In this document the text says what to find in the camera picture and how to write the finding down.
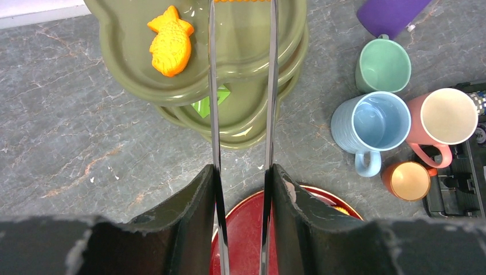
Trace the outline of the black poker chip case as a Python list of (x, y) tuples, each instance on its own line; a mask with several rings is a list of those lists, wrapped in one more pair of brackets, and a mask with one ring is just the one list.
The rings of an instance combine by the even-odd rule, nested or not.
[(476, 104), (479, 122), (465, 142), (450, 147), (451, 164), (431, 177), (422, 200), (432, 218), (485, 218), (485, 81), (453, 86)]

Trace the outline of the light blue mug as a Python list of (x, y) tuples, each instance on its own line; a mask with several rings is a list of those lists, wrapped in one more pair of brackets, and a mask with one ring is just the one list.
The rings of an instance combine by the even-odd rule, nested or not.
[(335, 143), (355, 155), (355, 170), (363, 177), (379, 174), (381, 152), (401, 145), (410, 129), (409, 108), (390, 92), (371, 92), (347, 100), (331, 118)]

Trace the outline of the green three-tier stand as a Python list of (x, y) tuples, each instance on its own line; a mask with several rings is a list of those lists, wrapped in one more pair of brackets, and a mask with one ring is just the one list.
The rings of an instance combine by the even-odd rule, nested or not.
[[(184, 71), (166, 77), (152, 66), (149, 47), (156, 33), (147, 23), (175, 6), (194, 27)], [(211, 137), (210, 118), (195, 108), (209, 95), (208, 1), (86, 1), (100, 24), (104, 62), (118, 83), (152, 103), (167, 120)], [(308, 46), (306, 1), (279, 1), (279, 94), (296, 83)], [(245, 148), (264, 138), (269, 69), (271, 3), (215, 1), (215, 57), (221, 144)]]

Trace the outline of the round orange cookie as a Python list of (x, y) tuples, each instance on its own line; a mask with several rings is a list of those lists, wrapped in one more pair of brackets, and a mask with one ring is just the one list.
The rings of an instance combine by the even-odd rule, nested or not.
[(340, 211), (341, 213), (345, 214), (345, 215), (350, 215), (350, 212), (345, 209), (344, 207), (340, 207), (340, 206), (333, 206), (333, 208), (337, 211)]

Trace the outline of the round red tray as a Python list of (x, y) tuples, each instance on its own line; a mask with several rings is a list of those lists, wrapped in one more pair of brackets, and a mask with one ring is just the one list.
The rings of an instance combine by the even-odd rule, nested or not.
[[(363, 221), (361, 215), (348, 203), (336, 195), (323, 189), (301, 185), (312, 195), (318, 197), (329, 206), (344, 207), (350, 216)], [(226, 215), (228, 230), (228, 248), (230, 258), (230, 274), (258, 274), (259, 246), (261, 242), (261, 211), (264, 202), (264, 192), (253, 193), (236, 204)], [(270, 271), (269, 274), (279, 274), (277, 265), (275, 231), (272, 229)], [(211, 259), (209, 274), (222, 274), (218, 234), (213, 235), (211, 243)]]

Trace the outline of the mint green cup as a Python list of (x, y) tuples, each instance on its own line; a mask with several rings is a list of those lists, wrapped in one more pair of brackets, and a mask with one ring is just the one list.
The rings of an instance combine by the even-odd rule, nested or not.
[(409, 55), (388, 35), (381, 34), (360, 52), (355, 70), (355, 84), (359, 91), (397, 93), (405, 89), (410, 77)]

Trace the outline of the orange fish-shaped cookie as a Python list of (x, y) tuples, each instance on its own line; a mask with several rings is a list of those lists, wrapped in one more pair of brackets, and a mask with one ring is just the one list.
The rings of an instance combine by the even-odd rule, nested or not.
[(148, 22), (147, 26), (156, 33), (149, 47), (152, 66), (166, 77), (174, 77), (184, 71), (191, 56), (190, 36), (194, 33), (194, 27), (180, 19), (173, 5)]

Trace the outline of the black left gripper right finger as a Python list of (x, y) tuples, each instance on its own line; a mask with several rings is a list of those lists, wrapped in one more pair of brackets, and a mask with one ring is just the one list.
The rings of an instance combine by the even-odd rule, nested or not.
[(279, 164), (273, 220), (280, 274), (484, 274), (480, 219), (362, 221), (327, 205)]

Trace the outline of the purple cone-shaped container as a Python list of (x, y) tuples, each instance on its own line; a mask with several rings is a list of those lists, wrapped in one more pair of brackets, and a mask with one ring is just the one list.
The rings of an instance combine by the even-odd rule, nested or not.
[(400, 32), (415, 29), (413, 21), (430, 0), (368, 0), (356, 12), (363, 27), (375, 37), (395, 39)]

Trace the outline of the small orange cup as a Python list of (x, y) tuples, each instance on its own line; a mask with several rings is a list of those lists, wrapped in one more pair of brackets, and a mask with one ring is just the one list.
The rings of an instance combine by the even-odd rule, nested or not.
[(385, 168), (381, 180), (392, 195), (413, 202), (426, 197), (432, 185), (432, 177), (437, 175), (436, 168), (426, 168), (420, 163), (408, 161)]

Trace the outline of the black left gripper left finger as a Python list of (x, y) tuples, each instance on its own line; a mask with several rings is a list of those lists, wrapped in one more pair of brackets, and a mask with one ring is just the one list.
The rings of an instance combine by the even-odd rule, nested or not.
[(214, 168), (127, 223), (100, 215), (1, 217), (2, 274), (208, 274)]

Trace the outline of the pink mug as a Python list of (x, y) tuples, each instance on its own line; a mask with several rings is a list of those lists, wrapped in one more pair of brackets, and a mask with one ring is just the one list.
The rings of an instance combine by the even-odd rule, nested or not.
[[(407, 144), (428, 166), (445, 168), (452, 162), (451, 145), (468, 140), (474, 133), (479, 116), (473, 100), (464, 92), (441, 88), (407, 102), (411, 129)], [(421, 149), (421, 145), (439, 150), (437, 163)]]

